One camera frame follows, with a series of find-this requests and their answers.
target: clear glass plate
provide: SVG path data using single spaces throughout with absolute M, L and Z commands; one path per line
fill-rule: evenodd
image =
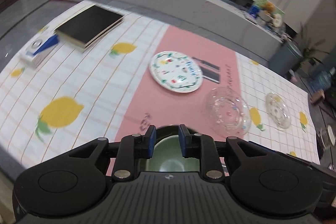
M 273 92 L 266 95 L 266 109 L 272 120 L 283 129 L 291 125 L 291 116 L 287 105 L 278 94 Z
M 221 136 L 244 136 L 250 126 L 249 107 L 235 91 L 226 87 L 211 90 L 205 100 L 210 126 Z

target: book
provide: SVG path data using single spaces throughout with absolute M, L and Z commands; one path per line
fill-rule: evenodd
M 122 18 L 123 15 L 93 5 L 63 23 L 55 33 L 60 38 L 86 49 L 118 25 Z

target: pink table runner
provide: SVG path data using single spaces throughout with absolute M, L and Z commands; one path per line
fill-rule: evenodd
M 160 86 L 147 69 L 127 109 L 115 141 L 131 133 L 144 134 L 150 124 L 157 128 L 169 124 L 185 124 L 215 140 L 225 138 L 215 134 L 202 116 L 202 105 L 208 92 L 219 86 L 230 86 L 240 94 L 235 52 L 191 32 L 170 26 L 155 53 L 173 50 L 190 57 L 206 60 L 220 67 L 220 84 L 203 79 L 202 86 L 191 93 L 179 94 Z

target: white plate with pattern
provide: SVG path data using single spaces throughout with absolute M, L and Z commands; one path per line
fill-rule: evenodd
M 149 64 L 155 81 L 178 93 L 197 90 L 202 84 L 202 71 L 192 58 L 181 52 L 163 51 L 155 54 Z

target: glass dish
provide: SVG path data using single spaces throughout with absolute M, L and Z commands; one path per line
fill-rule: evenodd
M 249 107 L 232 89 L 218 87 L 205 99 L 205 115 L 211 128 L 221 136 L 243 137 L 251 126 Z
M 266 95 L 266 109 L 272 120 L 283 129 L 291 125 L 288 107 L 278 94 L 273 92 Z
M 319 131 L 319 137 L 322 140 L 323 150 L 328 149 L 330 146 L 335 146 L 335 134 L 333 128 L 335 128 L 336 124 L 328 124 L 326 128 L 322 128 Z

